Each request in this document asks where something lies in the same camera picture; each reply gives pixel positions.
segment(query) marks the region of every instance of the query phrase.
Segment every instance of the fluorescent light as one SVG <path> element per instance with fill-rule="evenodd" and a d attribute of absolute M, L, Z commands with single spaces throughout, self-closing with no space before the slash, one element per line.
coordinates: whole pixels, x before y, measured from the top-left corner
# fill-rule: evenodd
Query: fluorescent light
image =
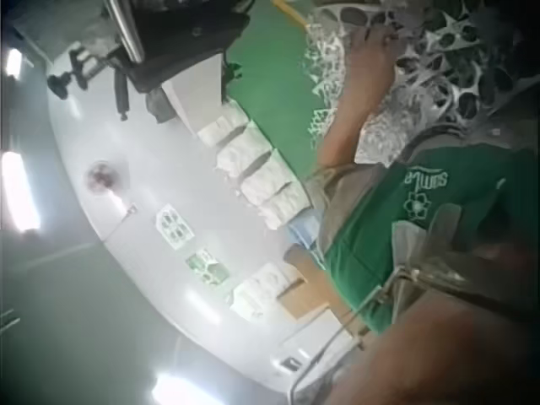
<path fill-rule="evenodd" d="M 19 78 L 22 62 L 23 54 L 18 49 L 11 49 L 8 54 L 8 63 L 6 64 L 6 73 L 8 76 Z"/>
<path fill-rule="evenodd" d="M 168 374 L 158 375 L 152 397 L 160 405 L 224 405 L 190 381 Z"/>
<path fill-rule="evenodd" d="M 302 348 L 299 348 L 298 349 L 298 353 L 300 353 L 302 355 L 302 357 L 304 357 L 305 359 L 310 359 L 310 355 Z"/>
<path fill-rule="evenodd" d="M 35 209 L 20 154 L 5 152 L 2 155 L 2 178 L 8 209 L 15 226 L 21 232 L 38 230 L 41 226 L 40 215 Z"/>
<path fill-rule="evenodd" d="M 195 291 L 189 290 L 186 294 L 186 298 L 210 323 L 213 323 L 214 325 L 219 325 L 221 323 L 219 314 Z"/>
<path fill-rule="evenodd" d="M 127 207 L 126 204 L 124 204 L 124 202 L 122 201 L 122 199 L 118 197 L 112 190 L 109 190 L 109 197 L 111 198 L 112 203 L 115 204 L 115 207 L 120 213 L 120 215 L 126 216 Z"/>

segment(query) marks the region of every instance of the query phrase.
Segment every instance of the black machine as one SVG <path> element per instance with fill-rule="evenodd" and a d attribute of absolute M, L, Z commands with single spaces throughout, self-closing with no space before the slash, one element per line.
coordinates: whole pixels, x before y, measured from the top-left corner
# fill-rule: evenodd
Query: black machine
<path fill-rule="evenodd" d="M 179 72 L 225 52 L 248 25 L 247 11 L 253 2 L 105 0 L 99 28 L 69 52 L 72 71 L 49 76 L 49 89 L 65 100 L 73 78 L 87 89 L 96 74 L 112 67 L 116 108 L 124 121 L 129 111 L 128 79 L 139 93 L 148 95 L 160 91 L 161 84 Z M 85 72 L 90 61 L 93 67 Z"/>

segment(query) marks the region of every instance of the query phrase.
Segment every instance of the person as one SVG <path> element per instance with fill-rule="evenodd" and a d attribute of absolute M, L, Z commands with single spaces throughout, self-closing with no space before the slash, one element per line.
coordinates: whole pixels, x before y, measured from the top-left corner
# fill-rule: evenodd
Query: person
<path fill-rule="evenodd" d="M 405 220 L 426 230 L 447 203 L 462 209 L 453 248 L 507 266 L 537 263 L 536 141 L 504 120 L 470 133 L 451 124 L 431 127 L 388 168 L 354 163 L 362 126 L 394 83 L 399 48 L 390 27 L 354 34 L 337 112 L 306 183 L 324 210 L 317 240 L 324 267 L 352 309 L 392 273 L 392 225 Z M 377 333 L 392 323 L 391 305 L 360 315 Z"/>

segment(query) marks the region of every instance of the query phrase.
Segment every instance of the hand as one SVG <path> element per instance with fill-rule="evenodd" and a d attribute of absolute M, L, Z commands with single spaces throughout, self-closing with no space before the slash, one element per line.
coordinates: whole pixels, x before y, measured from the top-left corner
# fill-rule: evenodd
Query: hand
<path fill-rule="evenodd" d="M 378 25 L 358 29 L 348 55 L 347 76 L 338 110 L 345 110 L 347 116 L 372 113 L 394 83 L 398 53 L 399 44 L 392 27 Z"/>

